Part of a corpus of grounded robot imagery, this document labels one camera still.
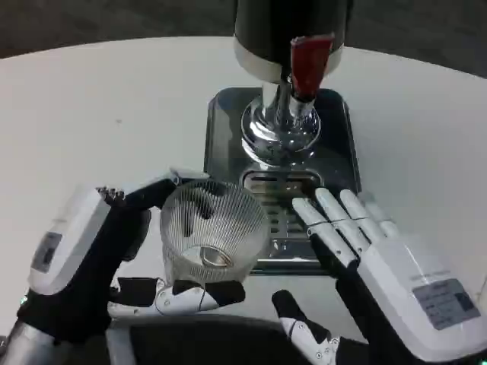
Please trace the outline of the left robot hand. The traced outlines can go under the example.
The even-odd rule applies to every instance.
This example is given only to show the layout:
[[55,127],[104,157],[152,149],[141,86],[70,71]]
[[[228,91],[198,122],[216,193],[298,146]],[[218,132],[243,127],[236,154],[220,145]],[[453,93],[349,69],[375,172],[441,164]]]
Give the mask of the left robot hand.
[[38,244],[18,321],[77,344],[117,319],[191,314],[244,301],[238,281],[116,279],[121,263],[145,241],[151,209],[162,208],[178,187],[206,179],[205,173],[172,169],[131,192],[102,186],[75,193]]

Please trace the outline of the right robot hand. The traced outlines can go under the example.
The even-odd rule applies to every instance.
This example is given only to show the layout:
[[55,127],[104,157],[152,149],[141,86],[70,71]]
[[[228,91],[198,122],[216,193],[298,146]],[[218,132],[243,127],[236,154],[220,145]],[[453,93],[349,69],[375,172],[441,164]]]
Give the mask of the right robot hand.
[[376,201],[320,187],[294,198],[320,265],[363,335],[332,335],[287,290],[272,295],[291,344],[312,364],[484,364],[486,314],[421,238]]

